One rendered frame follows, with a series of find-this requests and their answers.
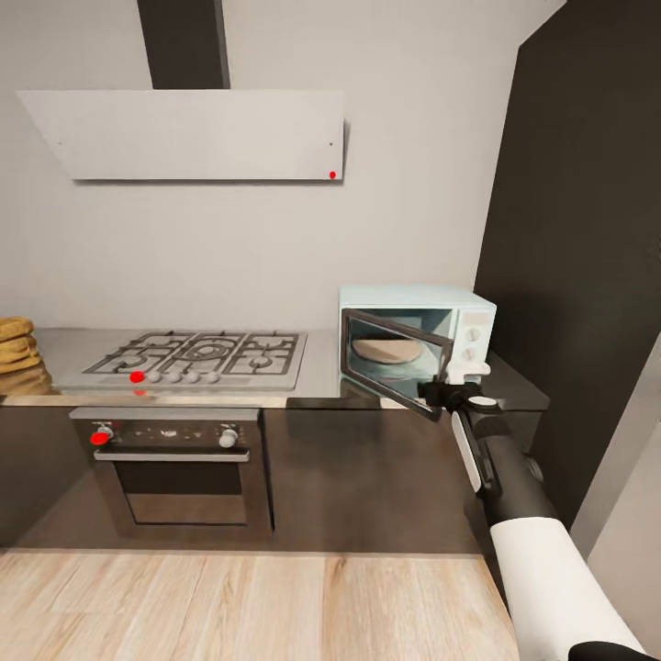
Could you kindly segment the microwave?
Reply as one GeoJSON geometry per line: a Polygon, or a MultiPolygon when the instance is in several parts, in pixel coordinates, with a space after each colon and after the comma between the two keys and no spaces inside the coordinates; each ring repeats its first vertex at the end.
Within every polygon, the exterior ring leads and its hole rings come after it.
{"type": "Polygon", "coordinates": [[[341,284],[341,372],[439,424],[443,407],[427,407],[417,383],[445,383],[448,364],[484,363],[496,312],[458,285],[341,284]]]}

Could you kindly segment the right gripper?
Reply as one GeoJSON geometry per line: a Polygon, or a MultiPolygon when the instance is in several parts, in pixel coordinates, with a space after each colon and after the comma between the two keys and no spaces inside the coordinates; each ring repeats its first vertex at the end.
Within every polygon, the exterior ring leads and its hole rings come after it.
{"type": "Polygon", "coordinates": [[[480,385],[475,382],[464,382],[462,385],[447,385],[446,383],[429,382],[417,383],[417,392],[420,399],[425,399],[427,407],[444,407],[447,412],[449,398],[456,392],[469,392],[480,394],[480,385]]]}

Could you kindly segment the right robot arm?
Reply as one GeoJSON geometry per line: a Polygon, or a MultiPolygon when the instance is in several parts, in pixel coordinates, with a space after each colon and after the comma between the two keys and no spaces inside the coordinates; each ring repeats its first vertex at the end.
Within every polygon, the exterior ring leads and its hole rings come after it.
{"type": "Polygon", "coordinates": [[[655,661],[614,610],[550,499],[537,461],[509,436],[499,403],[464,377],[486,363],[448,364],[445,383],[417,383],[427,407],[452,416],[487,523],[521,661],[655,661]]]}

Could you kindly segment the popcorn bag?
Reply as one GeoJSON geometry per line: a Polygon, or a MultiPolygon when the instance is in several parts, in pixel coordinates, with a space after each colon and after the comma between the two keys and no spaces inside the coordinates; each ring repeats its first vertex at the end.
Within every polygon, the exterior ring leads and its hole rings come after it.
{"type": "Polygon", "coordinates": [[[43,358],[37,350],[34,321],[26,317],[0,319],[0,374],[33,367],[43,358]]]}

